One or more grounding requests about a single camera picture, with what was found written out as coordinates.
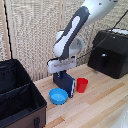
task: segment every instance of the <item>box handle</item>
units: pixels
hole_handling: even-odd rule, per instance
[[[40,124],[40,118],[37,117],[36,119],[34,119],[34,128],[39,128],[39,124]]]

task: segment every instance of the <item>black storage box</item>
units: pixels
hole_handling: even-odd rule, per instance
[[[46,106],[18,60],[0,62],[0,128],[43,128]]]
[[[93,41],[95,48],[109,30],[99,31]],[[118,79],[128,73],[128,36],[112,32],[92,51],[88,66],[112,78]]]

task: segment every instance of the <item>cable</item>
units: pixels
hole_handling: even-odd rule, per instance
[[[128,13],[128,10],[127,10],[127,11],[124,13],[124,15],[119,19],[119,21],[114,25],[114,27],[110,29],[110,31],[109,31],[109,33],[106,35],[106,37],[105,37],[95,48],[93,48],[91,51],[89,51],[89,52],[86,53],[85,55],[83,55],[83,56],[77,58],[77,60],[80,59],[80,58],[82,58],[82,57],[84,57],[84,56],[86,56],[86,55],[88,55],[89,53],[91,53],[92,51],[94,51],[99,45],[101,45],[101,44],[109,37],[109,35],[110,35],[110,33],[112,32],[112,30],[115,29],[115,27],[120,23],[120,21],[124,18],[124,16],[125,16],[127,13]]]

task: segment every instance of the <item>wooden table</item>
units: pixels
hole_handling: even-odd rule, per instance
[[[128,75],[112,79],[87,65],[67,72],[73,78],[86,78],[85,93],[75,89],[74,97],[63,105],[50,102],[49,91],[57,86],[52,76],[35,84],[47,101],[45,128],[110,128],[128,102]]]

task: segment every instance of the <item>black electronic device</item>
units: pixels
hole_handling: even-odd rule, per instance
[[[93,41],[93,48],[95,48],[108,33],[109,30],[99,31]],[[127,74],[127,34],[113,31],[102,44],[92,51],[88,66],[115,79]]]

